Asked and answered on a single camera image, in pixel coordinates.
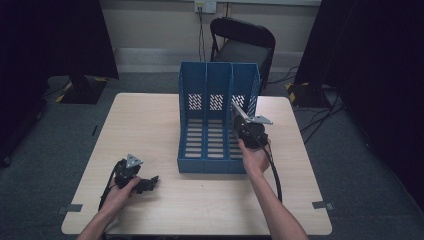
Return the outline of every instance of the person's right hand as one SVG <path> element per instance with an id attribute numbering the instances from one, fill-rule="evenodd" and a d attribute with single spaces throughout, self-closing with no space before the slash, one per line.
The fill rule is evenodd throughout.
<path id="1" fill-rule="evenodd" d="M 243 165 L 249 176 L 263 175 L 263 172 L 269 167 L 269 160 L 262 149 L 251 150 L 244 146 L 242 139 L 239 139 L 238 145 L 243 153 Z M 266 151 L 270 152 L 269 144 L 265 146 Z"/>

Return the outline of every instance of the chair seat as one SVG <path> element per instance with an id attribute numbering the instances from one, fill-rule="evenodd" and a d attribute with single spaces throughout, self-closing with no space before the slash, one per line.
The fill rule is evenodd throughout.
<path id="1" fill-rule="evenodd" d="M 263 74 L 266 59 L 271 54 L 271 51 L 272 49 L 270 48 L 259 47 L 235 40 L 227 40 L 213 61 L 256 63 L 260 73 Z"/>

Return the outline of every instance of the black chair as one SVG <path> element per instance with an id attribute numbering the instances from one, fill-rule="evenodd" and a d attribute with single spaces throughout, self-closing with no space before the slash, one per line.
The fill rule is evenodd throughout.
<path id="1" fill-rule="evenodd" d="M 261 75 L 260 91 L 265 88 L 274 56 L 274 35 L 263 26 L 228 17 L 214 19 L 210 28 L 213 39 L 211 62 L 256 63 Z M 224 38 L 221 49 L 216 36 Z"/>

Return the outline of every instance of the forearm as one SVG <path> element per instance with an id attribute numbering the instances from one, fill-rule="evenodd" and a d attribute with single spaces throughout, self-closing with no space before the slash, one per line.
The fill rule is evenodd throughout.
<path id="1" fill-rule="evenodd" d="M 302 226 L 278 200 L 262 174 L 249 175 L 273 239 L 308 239 Z"/>
<path id="2" fill-rule="evenodd" d="M 84 228 L 77 240 L 100 239 L 106 227 L 112 221 L 112 216 L 106 212 L 98 212 Z"/>

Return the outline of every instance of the person's left hand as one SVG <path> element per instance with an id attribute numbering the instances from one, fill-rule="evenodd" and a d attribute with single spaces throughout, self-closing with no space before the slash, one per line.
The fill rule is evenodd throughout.
<path id="1" fill-rule="evenodd" d="M 110 183 L 110 192 L 106 197 L 106 200 L 100 209 L 107 213 L 111 220 L 109 223 L 113 222 L 118 215 L 118 213 L 125 207 L 125 204 L 133 194 L 133 188 L 140 182 L 140 177 L 134 177 L 131 181 L 122 189 L 119 189 L 115 185 L 115 178 L 112 179 Z"/>

